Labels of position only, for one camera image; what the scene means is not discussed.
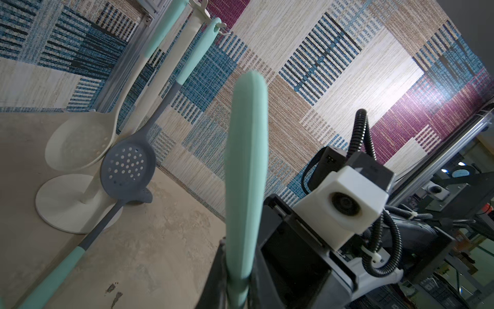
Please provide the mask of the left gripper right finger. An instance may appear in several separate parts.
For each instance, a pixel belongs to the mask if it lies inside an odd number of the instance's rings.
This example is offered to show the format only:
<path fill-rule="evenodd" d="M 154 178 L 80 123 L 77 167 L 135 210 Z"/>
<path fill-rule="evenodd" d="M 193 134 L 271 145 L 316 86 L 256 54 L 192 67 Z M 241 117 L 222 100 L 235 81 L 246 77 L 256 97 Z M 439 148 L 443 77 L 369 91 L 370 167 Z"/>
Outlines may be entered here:
<path fill-rule="evenodd" d="M 261 251 L 255 252 L 253 269 L 250 275 L 248 308 L 285 308 Z"/>

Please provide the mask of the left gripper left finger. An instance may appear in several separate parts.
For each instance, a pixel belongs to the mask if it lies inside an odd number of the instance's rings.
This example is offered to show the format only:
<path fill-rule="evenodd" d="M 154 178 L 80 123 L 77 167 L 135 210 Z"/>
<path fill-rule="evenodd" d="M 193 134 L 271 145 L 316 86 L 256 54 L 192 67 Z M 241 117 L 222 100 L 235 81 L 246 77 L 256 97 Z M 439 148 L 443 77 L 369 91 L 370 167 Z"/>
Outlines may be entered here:
<path fill-rule="evenodd" d="M 195 309 L 226 309 L 227 307 L 228 271 L 225 247 L 225 239 L 221 239 Z"/>

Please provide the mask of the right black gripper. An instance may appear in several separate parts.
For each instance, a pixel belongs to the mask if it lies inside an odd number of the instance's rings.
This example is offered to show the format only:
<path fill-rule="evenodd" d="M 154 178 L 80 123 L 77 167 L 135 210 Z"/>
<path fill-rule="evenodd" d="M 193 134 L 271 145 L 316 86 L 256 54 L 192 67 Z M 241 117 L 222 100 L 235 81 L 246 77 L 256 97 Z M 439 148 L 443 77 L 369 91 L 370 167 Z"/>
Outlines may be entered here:
<path fill-rule="evenodd" d="M 265 198 L 257 244 L 269 308 L 345 308 L 355 273 L 278 195 Z"/>

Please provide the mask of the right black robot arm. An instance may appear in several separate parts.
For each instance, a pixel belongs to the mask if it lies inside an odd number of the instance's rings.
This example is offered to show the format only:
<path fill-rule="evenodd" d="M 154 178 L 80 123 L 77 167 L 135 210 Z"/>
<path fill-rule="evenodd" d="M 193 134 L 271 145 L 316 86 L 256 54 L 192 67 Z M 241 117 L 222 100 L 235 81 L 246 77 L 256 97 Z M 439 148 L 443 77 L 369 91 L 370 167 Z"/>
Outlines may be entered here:
<path fill-rule="evenodd" d="M 452 248 L 454 239 L 438 227 L 391 215 L 401 234 L 402 260 L 382 278 L 369 275 L 361 262 L 371 238 L 353 240 L 351 261 L 332 249 L 278 195 L 264 200 L 250 308 L 345 308 L 369 292 L 401 280 L 422 281 Z"/>

